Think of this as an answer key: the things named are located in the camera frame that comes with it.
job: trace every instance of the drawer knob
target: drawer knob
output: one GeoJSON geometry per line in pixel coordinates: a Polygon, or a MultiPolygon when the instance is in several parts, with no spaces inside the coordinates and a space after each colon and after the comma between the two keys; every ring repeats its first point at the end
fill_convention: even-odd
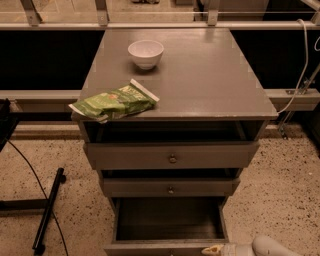
{"type": "Polygon", "coordinates": [[[169,157],[169,162],[175,164],[177,162],[177,158],[174,154],[171,154],[169,157]]]}
{"type": "Polygon", "coordinates": [[[173,189],[173,187],[168,187],[168,193],[169,194],[174,194],[174,189],[173,189]]]}

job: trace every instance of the white object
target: white object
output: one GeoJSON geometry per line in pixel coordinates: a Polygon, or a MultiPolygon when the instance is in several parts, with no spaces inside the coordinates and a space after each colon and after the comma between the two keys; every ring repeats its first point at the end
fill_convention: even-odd
{"type": "Polygon", "coordinates": [[[153,40],[141,40],[132,43],[128,47],[133,62],[144,70],[155,67],[163,54],[164,47],[161,43],[153,40]]]}
{"type": "Polygon", "coordinates": [[[302,256],[269,236],[259,235],[252,244],[216,244],[201,251],[207,256],[302,256]]]}

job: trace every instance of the drawer front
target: drawer front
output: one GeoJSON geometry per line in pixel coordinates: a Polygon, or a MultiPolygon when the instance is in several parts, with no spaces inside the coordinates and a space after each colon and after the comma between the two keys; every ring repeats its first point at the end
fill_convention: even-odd
{"type": "Polygon", "coordinates": [[[258,149],[258,142],[207,145],[87,144],[93,169],[244,168],[258,149]]]}
{"type": "Polygon", "coordinates": [[[105,246],[108,256],[203,256],[201,251],[214,244],[227,243],[227,240],[208,241],[206,243],[145,243],[110,244],[105,246]]]}
{"type": "Polygon", "coordinates": [[[104,179],[107,197],[231,196],[240,180],[228,179],[104,179]]]}

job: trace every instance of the cabinet top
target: cabinet top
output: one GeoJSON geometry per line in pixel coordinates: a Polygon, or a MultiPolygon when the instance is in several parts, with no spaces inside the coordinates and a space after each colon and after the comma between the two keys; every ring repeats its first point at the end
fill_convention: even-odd
{"type": "Polygon", "coordinates": [[[270,120],[277,112],[231,32],[217,28],[107,29],[80,99],[135,79],[160,98],[133,120],[270,120]],[[128,46],[138,40],[163,44],[160,63],[141,70],[128,46]]]}

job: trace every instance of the black cable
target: black cable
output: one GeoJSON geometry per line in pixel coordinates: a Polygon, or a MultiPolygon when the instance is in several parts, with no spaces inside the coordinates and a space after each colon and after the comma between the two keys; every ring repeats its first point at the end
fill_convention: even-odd
{"type": "MultiPolygon", "coordinates": [[[[46,193],[45,193],[45,191],[44,191],[44,189],[43,189],[43,187],[42,187],[42,185],[41,185],[41,182],[40,182],[40,180],[39,180],[39,177],[38,177],[37,173],[35,172],[35,170],[33,169],[33,167],[32,167],[32,165],[30,164],[30,162],[28,161],[28,159],[22,154],[22,152],[21,152],[10,140],[8,140],[8,139],[6,139],[6,138],[5,138],[5,140],[20,154],[20,156],[21,156],[21,157],[26,161],[26,163],[29,165],[31,171],[33,172],[34,176],[36,177],[36,179],[37,179],[37,181],[38,181],[38,184],[39,184],[39,186],[40,186],[40,188],[41,188],[42,193],[44,194],[45,199],[48,200],[48,197],[47,197],[47,195],[46,195],[46,193]]],[[[60,232],[61,240],[62,240],[62,243],[63,243],[63,246],[64,246],[64,250],[65,250],[65,252],[66,252],[66,255],[69,256],[68,249],[67,249],[67,245],[66,245],[66,242],[65,242],[65,240],[64,240],[64,236],[63,236],[62,230],[61,230],[61,228],[60,228],[58,219],[57,219],[57,217],[56,217],[56,215],[55,215],[55,213],[54,213],[53,211],[52,211],[52,215],[53,215],[53,218],[54,218],[54,220],[55,220],[55,222],[56,222],[56,224],[57,224],[58,230],[59,230],[59,232],[60,232]]]]}

